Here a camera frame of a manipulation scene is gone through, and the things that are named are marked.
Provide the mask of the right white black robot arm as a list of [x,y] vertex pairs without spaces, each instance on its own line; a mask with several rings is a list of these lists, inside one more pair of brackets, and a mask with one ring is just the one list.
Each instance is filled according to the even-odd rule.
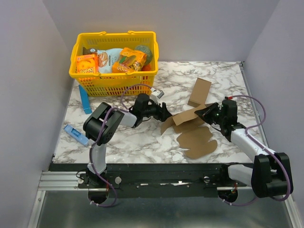
[[248,128],[238,122],[238,106],[232,97],[221,104],[196,110],[195,114],[209,125],[218,125],[221,134],[239,147],[253,162],[253,167],[231,164],[219,173],[218,180],[224,186],[239,181],[252,188],[258,198],[270,197],[283,201],[293,192],[289,157],[276,153],[251,135]]

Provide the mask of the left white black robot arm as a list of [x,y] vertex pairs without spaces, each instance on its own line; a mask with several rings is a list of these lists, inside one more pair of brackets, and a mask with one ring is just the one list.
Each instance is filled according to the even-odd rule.
[[114,136],[120,125],[130,128],[138,127],[144,118],[154,118],[165,122],[172,114],[168,111],[166,104],[156,101],[153,95],[139,94],[133,106],[127,110],[113,107],[102,102],[89,116],[83,125],[85,136],[93,140],[89,149],[89,163],[87,165],[89,182],[96,188],[102,187],[109,182],[103,174],[106,171],[106,149],[108,142]]

